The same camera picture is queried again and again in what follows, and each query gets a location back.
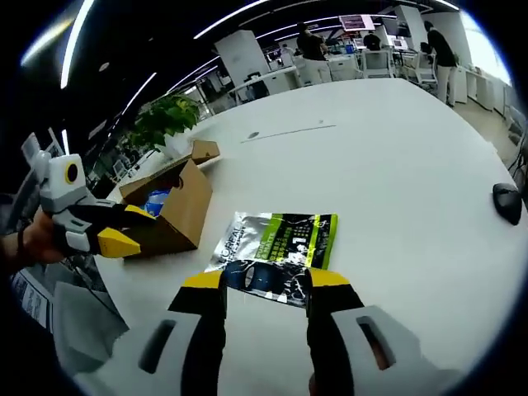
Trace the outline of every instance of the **person in black shirt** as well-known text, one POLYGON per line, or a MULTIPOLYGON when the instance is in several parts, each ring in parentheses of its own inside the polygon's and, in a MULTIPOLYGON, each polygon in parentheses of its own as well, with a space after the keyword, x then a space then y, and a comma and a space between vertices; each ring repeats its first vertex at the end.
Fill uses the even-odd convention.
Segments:
POLYGON ((447 83, 449 82, 450 95, 446 103, 449 107, 455 106, 455 74, 456 60, 446 38, 434 28, 432 23, 425 21, 423 25, 427 31, 430 51, 436 52, 436 65, 438 66, 438 99, 446 103, 447 83))
POLYGON ((369 31, 369 34, 363 37, 363 44, 368 50, 380 50, 380 38, 377 35, 374 35, 373 31, 369 31))
POLYGON ((328 50, 324 44, 324 39, 310 33, 306 25, 302 22, 297 27, 299 28, 297 45, 306 62, 310 82, 312 84, 330 83, 332 76, 328 62, 323 55, 323 51, 328 50))

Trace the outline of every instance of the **computer mouse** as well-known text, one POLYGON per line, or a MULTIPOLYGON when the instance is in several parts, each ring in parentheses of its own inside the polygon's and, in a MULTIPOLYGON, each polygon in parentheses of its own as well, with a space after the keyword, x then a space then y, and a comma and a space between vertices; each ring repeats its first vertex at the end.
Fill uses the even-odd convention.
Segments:
POLYGON ((521 193, 511 184, 498 183, 493 186, 493 204, 504 219, 518 225, 521 219, 521 193))

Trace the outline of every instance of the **human hand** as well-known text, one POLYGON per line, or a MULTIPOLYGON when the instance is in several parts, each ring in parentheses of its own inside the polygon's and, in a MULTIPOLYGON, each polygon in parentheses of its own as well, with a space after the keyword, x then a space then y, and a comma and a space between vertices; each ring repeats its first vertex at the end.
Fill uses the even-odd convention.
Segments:
POLYGON ((33 223, 24 230, 24 249, 36 262, 50 264, 64 259, 53 242, 53 220, 39 208, 33 223))

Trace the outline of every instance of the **white table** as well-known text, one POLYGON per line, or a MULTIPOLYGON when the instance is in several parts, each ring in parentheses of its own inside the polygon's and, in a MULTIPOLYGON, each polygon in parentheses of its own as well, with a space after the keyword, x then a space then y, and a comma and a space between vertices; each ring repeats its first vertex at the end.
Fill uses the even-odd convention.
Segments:
POLYGON ((277 76, 280 76, 282 74, 287 74, 287 73, 292 74, 292 76, 294 76, 295 80, 297 79, 297 68, 295 66, 288 66, 287 68, 280 68, 279 70, 275 70, 274 72, 266 73, 266 74, 264 74, 262 76, 259 76, 257 78, 252 78, 251 80, 246 81, 244 84, 240 84, 240 85, 236 86, 235 88, 230 90, 228 93, 237 92, 237 91, 241 90, 242 88, 249 87, 250 85, 252 85, 254 83, 258 83, 259 81, 264 81, 264 80, 267 80, 269 78, 276 78, 277 76))
MULTIPOLYGON (((523 208, 512 227, 497 215, 492 187, 510 175, 435 97, 401 79, 332 82, 233 108, 193 135, 222 153, 203 167, 214 193, 199 248, 134 263, 96 258, 130 326, 207 267, 240 210, 338 213, 329 270, 414 332, 439 368, 467 373, 501 331, 526 273, 528 216, 523 208)), ((306 395, 303 310, 228 295, 219 394, 306 395)))

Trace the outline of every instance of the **open cardboard box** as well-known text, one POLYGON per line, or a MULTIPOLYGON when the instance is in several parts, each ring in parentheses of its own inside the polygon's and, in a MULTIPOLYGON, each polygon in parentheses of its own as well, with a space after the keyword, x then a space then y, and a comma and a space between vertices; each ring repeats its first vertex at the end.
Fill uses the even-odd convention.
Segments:
POLYGON ((126 229, 123 232, 141 245, 140 256, 198 248, 213 191, 197 165, 219 155, 215 142, 195 140, 190 155, 152 176, 120 187, 123 201, 137 206, 147 201, 151 191, 171 189, 155 226, 126 229))

